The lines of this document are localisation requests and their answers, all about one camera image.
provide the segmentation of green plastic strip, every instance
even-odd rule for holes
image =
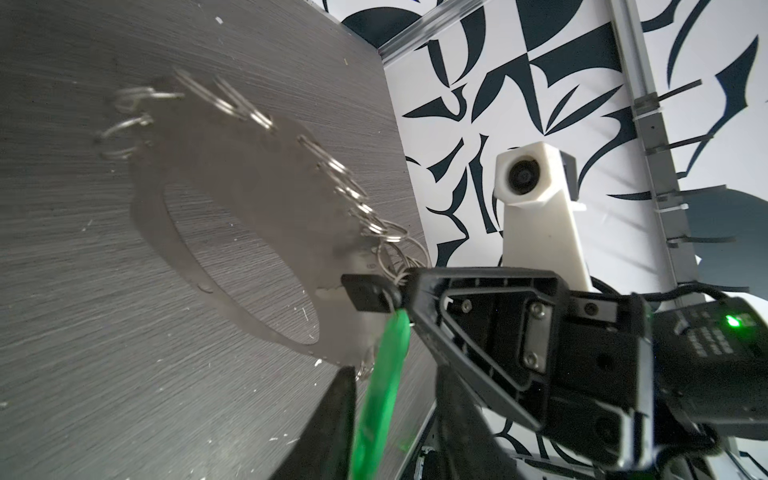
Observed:
[[[384,453],[389,422],[395,409],[402,363],[408,353],[411,322],[405,310],[396,310],[387,321],[379,353],[362,405],[350,460],[352,480],[370,480]]]

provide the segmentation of screw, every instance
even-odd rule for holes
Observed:
[[[598,314],[599,311],[600,309],[598,309],[598,306],[595,303],[590,302],[584,305],[584,313],[586,313],[589,316],[595,316]]]
[[[533,352],[526,352],[525,355],[523,355],[523,363],[528,368],[536,368],[538,366],[538,355]]]
[[[531,316],[537,319],[543,319],[547,314],[544,310],[544,304],[540,302],[533,302],[528,310],[531,312]]]

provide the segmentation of wooden table surface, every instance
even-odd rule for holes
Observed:
[[[0,478],[268,478],[335,373],[239,331],[133,228],[127,165],[92,139],[111,92],[172,65],[302,121],[422,238],[380,58],[303,0],[1,0]],[[184,185],[167,199],[237,300],[312,334],[268,246]],[[434,368],[414,339],[380,478]]]

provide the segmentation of metal plate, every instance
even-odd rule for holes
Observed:
[[[340,277],[378,273],[374,237],[361,235],[349,203],[318,169],[318,158],[297,141],[315,141],[301,124],[271,114],[267,130],[204,100],[176,78],[153,84],[184,98],[144,98],[136,110],[152,123],[133,126],[142,142],[128,158],[135,185],[133,221],[144,239],[204,299],[241,329],[298,353],[337,365],[370,361],[386,315],[357,312]],[[304,285],[319,319],[313,344],[271,329],[222,290],[198,263],[164,201],[168,184],[185,180],[227,208],[264,239]]]

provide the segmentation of metal chain of rings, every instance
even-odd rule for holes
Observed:
[[[212,91],[208,90],[202,84],[198,83],[192,76],[179,68],[174,69],[176,79],[198,97],[212,104],[223,113],[239,118],[240,120],[253,120],[268,131],[276,128],[272,119],[259,111],[251,104],[239,91],[235,90],[227,81],[215,77],[216,86],[230,99],[225,101]],[[124,114],[134,114],[139,103],[146,99],[174,99],[184,98],[183,93],[155,91],[152,87],[126,88],[117,92],[115,97],[115,109]],[[106,141],[115,133],[135,125],[147,126],[152,124],[152,117],[143,113],[138,117],[128,118],[119,122],[107,130],[101,132],[97,140]],[[426,267],[429,263],[429,254],[426,248],[417,240],[409,236],[408,230],[397,223],[382,219],[366,202],[369,196],[357,182],[354,181],[352,171],[345,167],[341,162],[335,159],[325,148],[317,142],[310,140],[304,135],[300,135],[296,141],[314,154],[319,162],[318,169],[325,173],[334,183],[335,191],[344,197],[350,204],[349,214],[355,217],[362,228],[362,235],[379,238],[379,245],[376,248],[376,259],[382,272],[392,280],[395,285],[401,286],[408,276],[407,269],[412,267]],[[119,151],[104,152],[102,155],[110,160],[124,160],[130,157],[136,147],[126,148]],[[425,261],[422,262],[403,252],[398,243],[410,243],[421,250]],[[391,249],[400,259],[397,266],[388,266],[385,262],[385,251]]]

